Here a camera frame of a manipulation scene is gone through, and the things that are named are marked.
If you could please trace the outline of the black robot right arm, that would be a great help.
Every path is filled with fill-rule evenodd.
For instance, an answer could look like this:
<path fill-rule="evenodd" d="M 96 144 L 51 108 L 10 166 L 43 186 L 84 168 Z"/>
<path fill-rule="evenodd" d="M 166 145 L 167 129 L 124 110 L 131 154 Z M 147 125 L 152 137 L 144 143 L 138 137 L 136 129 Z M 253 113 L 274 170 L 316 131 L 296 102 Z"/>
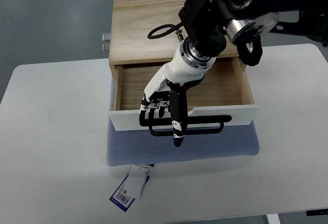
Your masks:
<path fill-rule="evenodd" d="M 305 36 L 327 46 L 327 0 L 186 0 L 180 23 L 153 29 L 149 39 L 184 27 L 201 55 L 219 55 L 230 41 L 242 62 L 255 66 L 265 32 Z"/>

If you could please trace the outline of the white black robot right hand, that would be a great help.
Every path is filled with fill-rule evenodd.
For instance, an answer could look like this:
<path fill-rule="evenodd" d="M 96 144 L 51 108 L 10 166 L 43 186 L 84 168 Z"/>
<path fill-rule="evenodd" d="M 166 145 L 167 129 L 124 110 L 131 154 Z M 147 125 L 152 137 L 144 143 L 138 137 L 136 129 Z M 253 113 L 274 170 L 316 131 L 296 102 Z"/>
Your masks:
<path fill-rule="evenodd" d="M 165 63 L 145 87 L 139 118 L 145 118 L 148 112 L 148 120 L 153 119 L 157 107 L 158 116 L 162 118 L 168 106 L 174 145 L 180 147 L 187 130 L 187 90 L 202 82 L 215 60 L 199 53 L 188 37 L 182 40 L 173 59 Z"/>

